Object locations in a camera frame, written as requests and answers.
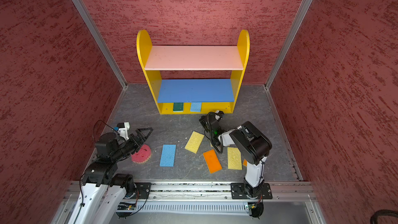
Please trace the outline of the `yellow shelf pink blue boards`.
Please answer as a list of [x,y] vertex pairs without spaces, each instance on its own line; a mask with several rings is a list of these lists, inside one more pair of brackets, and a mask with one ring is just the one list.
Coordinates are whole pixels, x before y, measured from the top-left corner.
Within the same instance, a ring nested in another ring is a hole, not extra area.
[[[232,114],[249,60],[250,37],[239,34],[235,46],[155,46],[149,33],[140,30],[136,39],[137,56],[161,115]],[[229,79],[164,79],[162,71],[229,71]],[[200,113],[190,112],[191,103],[201,102]],[[174,103],[184,103],[183,112],[173,112]]]

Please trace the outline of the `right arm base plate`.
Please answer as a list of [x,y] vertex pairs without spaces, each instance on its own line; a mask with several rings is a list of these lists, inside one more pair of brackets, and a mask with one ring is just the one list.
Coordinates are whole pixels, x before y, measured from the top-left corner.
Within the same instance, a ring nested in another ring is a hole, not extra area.
[[262,182],[257,187],[251,187],[246,183],[231,183],[231,195],[234,200],[271,200],[273,198],[270,184]]

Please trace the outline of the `orange sponge centre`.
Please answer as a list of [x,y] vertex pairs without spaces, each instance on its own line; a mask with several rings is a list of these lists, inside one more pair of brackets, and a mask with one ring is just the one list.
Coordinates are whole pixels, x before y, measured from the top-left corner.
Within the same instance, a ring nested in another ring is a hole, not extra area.
[[222,170],[216,152],[212,149],[203,153],[210,174]]

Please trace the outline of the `aluminium mounting rail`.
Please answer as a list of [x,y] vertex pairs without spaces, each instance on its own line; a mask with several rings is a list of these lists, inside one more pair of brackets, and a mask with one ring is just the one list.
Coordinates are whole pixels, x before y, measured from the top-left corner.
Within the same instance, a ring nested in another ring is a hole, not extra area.
[[[249,198],[240,183],[231,181],[161,181],[153,180],[144,189],[141,201],[244,201]],[[311,202],[317,201],[312,184],[305,181],[270,181],[262,188],[263,201]]]

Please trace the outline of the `left aluminium corner post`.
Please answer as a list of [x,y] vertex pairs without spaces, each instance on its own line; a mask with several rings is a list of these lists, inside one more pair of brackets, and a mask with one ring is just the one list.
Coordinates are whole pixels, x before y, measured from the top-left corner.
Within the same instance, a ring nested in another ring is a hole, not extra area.
[[88,30],[90,31],[92,37],[94,38],[96,44],[98,45],[100,51],[104,55],[106,61],[108,62],[111,70],[113,71],[114,75],[118,79],[120,85],[125,90],[127,88],[127,80],[123,76],[119,66],[117,65],[116,60],[114,59],[110,49],[108,48],[105,40],[103,39],[99,29],[94,23],[87,7],[85,6],[83,0],[72,0],[73,4],[75,5],[76,9],[78,10],[81,18],[83,19],[84,23],[86,24]]

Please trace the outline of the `right aluminium corner post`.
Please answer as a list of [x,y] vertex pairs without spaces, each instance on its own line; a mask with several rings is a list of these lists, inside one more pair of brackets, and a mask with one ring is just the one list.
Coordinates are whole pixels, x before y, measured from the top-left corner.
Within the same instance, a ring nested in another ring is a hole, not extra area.
[[294,38],[300,29],[300,26],[312,4],[313,0],[302,0],[300,3],[300,6],[297,10],[297,13],[294,17],[294,20],[292,22],[292,25],[289,29],[289,32],[286,36],[286,39],[282,45],[282,48],[277,56],[276,62],[271,70],[271,73],[265,83],[265,89],[269,90],[271,88],[271,85],[289,51],[290,46],[292,45]]

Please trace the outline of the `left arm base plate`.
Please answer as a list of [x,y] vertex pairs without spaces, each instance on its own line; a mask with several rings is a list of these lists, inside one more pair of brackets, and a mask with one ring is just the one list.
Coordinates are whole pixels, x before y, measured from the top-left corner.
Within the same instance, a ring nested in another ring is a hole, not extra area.
[[124,199],[148,199],[152,183],[134,183],[126,187]]

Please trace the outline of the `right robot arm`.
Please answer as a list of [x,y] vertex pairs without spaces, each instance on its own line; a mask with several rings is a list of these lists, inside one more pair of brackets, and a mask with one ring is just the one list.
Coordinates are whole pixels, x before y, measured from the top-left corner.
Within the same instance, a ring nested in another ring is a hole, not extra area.
[[243,186],[246,196],[253,199],[260,195],[263,188],[263,172],[272,143],[250,121],[237,128],[224,130],[219,124],[223,116],[222,111],[209,112],[201,116],[199,122],[217,153],[222,153],[224,147],[235,145],[247,161]]

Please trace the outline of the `pink round smiley sponge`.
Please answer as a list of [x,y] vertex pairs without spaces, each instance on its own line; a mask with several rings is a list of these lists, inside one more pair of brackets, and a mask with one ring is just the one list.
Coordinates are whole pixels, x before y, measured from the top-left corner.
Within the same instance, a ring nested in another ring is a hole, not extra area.
[[144,164],[151,158],[151,155],[151,148],[144,144],[138,152],[131,154],[131,161],[137,164]]

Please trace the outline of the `yellow sponge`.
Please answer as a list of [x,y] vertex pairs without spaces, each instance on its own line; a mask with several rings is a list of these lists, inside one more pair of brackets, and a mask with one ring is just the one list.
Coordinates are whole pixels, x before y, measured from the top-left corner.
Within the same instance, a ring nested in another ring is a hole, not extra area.
[[203,138],[203,134],[193,131],[184,148],[192,153],[197,153]]
[[228,169],[242,170],[241,153],[238,148],[228,147]]

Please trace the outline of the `yellow sponge lower right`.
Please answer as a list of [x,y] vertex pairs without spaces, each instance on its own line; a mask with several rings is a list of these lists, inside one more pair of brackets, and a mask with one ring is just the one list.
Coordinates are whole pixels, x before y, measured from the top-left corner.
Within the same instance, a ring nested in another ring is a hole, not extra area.
[[241,153],[238,148],[228,147],[228,169],[242,170]]

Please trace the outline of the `green scouring sponge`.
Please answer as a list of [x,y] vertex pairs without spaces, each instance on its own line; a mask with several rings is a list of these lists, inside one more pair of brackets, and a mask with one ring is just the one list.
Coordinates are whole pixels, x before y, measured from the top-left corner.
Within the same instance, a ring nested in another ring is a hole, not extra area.
[[174,103],[173,104],[173,112],[179,113],[183,112],[184,110],[184,103]]

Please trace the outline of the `yellow sponge upper left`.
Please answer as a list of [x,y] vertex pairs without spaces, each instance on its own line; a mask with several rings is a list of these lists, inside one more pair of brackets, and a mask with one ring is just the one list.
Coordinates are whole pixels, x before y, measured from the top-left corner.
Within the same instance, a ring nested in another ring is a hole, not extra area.
[[197,153],[203,138],[203,134],[193,131],[184,148],[192,153]]

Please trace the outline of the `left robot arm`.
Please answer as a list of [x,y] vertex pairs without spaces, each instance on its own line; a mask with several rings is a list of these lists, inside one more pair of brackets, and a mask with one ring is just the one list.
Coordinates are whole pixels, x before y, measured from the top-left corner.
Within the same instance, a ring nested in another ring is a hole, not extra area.
[[138,201],[149,199],[152,184],[136,184],[131,174],[118,174],[117,164],[141,151],[153,129],[136,129],[135,134],[128,130],[126,122],[120,123],[95,142],[96,160],[79,181],[80,195],[69,223],[108,224],[117,211],[122,211],[119,217],[132,216],[142,209]]

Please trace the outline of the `blue sponge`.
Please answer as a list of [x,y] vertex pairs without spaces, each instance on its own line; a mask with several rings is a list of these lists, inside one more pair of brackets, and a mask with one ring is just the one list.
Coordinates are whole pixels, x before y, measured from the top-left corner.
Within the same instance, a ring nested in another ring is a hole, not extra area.
[[175,161],[175,153],[176,145],[163,145],[160,159],[160,167],[173,167]]
[[202,111],[202,103],[201,102],[191,103],[190,112],[200,113],[201,111]]

